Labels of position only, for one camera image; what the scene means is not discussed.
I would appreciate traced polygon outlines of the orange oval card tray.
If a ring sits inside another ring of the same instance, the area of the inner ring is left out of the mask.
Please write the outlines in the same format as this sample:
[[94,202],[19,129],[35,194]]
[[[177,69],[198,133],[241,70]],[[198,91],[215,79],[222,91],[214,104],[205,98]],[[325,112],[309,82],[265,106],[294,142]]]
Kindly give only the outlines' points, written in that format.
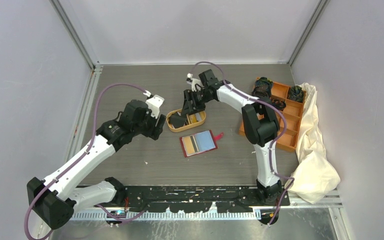
[[172,114],[174,114],[175,112],[179,112],[179,113],[181,114],[181,109],[177,109],[177,110],[173,110],[173,111],[169,112],[168,115],[167,115],[167,117],[166,117],[166,122],[167,122],[168,128],[169,128],[169,130],[172,131],[173,133],[183,132],[183,131],[186,131],[186,130],[189,130],[189,129],[198,127],[198,126],[200,126],[200,125],[203,125],[203,124],[205,123],[205,120],[206,120],[206,117],[207,117],[205,111],[198,112],[198,113],[200,113],[200,115],[201,115],[202,121],[197,122],[197,120],[196,120],[194,114],[192,114],[192,115],[186,115],[186,117],[187,117],[187,122],[186,122],[186,124],[185,124],[183,127],[174,129],[173,126],[169,123],[169,117],[170,117]]

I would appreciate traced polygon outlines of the red card holder wallet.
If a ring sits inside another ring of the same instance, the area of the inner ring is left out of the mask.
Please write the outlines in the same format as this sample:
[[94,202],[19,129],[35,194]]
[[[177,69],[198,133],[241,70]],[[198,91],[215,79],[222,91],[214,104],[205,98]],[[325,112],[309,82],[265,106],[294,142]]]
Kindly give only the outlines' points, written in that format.
[[181,140],[183,136],[180,137],[179,142],[185,158],[218,149],[217,141],[223,138],[224,133],[221,132],[218,135],[214,135],[211,130],[205,130],[205,131],[190,134],[190,135],[194,136],[197,151],[193,155],[185,156],[185,152],[184,152],[183,144]]

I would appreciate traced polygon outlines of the gold credit card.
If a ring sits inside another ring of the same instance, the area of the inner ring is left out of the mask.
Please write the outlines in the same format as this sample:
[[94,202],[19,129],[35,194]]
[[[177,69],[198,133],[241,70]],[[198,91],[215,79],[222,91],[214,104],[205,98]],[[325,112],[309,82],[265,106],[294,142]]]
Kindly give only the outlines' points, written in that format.
[[195,137],[193,135],[184,136],[181,138],[182,147],[185,153],[185,156],[194,155],[197,152],[197,145]]

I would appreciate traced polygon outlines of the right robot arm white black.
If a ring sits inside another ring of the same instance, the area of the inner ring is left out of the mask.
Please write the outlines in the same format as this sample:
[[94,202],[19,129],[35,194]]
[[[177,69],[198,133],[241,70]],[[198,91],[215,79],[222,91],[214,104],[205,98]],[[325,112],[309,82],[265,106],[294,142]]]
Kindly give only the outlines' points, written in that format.
[[185,118],[202,112],[206,103],[215,100],[231,106],[241,113],[247,140],[253,145],[257,161],[257,198],[263,205],[271,205],[283,191],[280,177],[276,174],[275,151],[280,124],[277,109],[268,97],[258,99],[226,80],[218,80],[211,69],[193,78],[187,74],[190,89],[183,92],[180,116]]

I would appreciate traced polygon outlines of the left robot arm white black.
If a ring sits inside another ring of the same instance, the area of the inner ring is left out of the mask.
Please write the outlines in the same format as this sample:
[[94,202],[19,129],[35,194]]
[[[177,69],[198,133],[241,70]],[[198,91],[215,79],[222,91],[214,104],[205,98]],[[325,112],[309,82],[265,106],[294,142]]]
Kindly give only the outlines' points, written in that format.
[[114,177],[98,184],[78,188],[78,184],[101,162],[129,144],[135,136],[157,140],[166,116],[160,114],[164,99],[158,95],[146,101],[131,100],[117,118],[104,122],[94,138],[58,170],[27,183],[32,210],[52,229],[64,226],[72,216],[98,204],[115,207],[126,203],[126,187]]

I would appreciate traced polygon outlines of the rolled black belt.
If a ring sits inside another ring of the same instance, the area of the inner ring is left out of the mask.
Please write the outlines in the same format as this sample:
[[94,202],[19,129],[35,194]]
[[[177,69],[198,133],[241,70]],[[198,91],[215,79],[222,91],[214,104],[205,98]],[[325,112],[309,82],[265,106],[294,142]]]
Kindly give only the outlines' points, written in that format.
[[257,86],[252,90],[251,95],[259,99],[262,99],[262,98],[270,98],[272,96],[272,93],[270,88]]

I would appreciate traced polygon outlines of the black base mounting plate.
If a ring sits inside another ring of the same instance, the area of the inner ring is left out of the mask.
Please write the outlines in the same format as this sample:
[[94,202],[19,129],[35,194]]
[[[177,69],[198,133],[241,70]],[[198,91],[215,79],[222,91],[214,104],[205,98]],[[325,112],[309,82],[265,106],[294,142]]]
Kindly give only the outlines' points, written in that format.
[[126,186],[122,200],[102,203],[132,212],[206,213],[215,205],[217,213],[250,213],[253,207],[276,207],[279,198],[264,200],[256,186]]

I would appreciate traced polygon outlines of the rolled dark patterned belt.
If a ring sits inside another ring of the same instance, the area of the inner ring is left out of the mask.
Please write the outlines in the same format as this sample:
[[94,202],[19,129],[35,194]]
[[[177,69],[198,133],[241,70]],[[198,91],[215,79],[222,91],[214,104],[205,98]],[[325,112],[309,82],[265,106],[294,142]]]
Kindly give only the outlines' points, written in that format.
[[258,77],[254,82],[254,88],[265,87],[266,89],[272,89],[274,82],[267,77]]

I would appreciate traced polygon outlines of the orange compartment organizer tray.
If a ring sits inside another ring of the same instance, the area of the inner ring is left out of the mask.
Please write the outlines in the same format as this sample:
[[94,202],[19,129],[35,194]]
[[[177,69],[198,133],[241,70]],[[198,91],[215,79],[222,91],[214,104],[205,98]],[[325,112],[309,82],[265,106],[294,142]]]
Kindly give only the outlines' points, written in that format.
[[277,140],[276,147],[287,151],[294,152],[298,144],[298,135],[300,132],[301,121],[303,117],[304,103],[306,91],[304,91],[303,103],[287,99],[288,90],[293,86],[288,86],[282,83],[273,82],[274,85],[271,89],[271,103],[278,109],[284,116],[286,122],[277,114],[276,117],[279,121],[281,133],[286,126],[285,133]]

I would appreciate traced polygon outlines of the rolled green dark belt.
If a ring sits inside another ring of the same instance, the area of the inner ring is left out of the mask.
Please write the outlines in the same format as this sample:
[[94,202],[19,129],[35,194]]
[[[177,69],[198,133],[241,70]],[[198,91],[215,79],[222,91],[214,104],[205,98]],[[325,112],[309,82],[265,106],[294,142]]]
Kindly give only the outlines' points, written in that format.
[[303,103],[305,99],[305,93],[302,87],[299,85],[290,87],[287,93],[287,99],[294,102]]

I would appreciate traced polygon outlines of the cream cloth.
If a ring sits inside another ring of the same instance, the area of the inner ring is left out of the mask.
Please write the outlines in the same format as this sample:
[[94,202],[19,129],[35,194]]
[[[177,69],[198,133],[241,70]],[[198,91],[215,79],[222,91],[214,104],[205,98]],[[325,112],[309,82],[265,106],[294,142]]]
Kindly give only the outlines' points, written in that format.
[[295,153],[298,160],[296,170],[291,174],[294,181],[287,181],[289,191],[310,204],[315,204],[333,191],[341,178],[327,160],[323,135],[319,129],[318,91],[307,82],[299,85],[306,91],[303,113]]

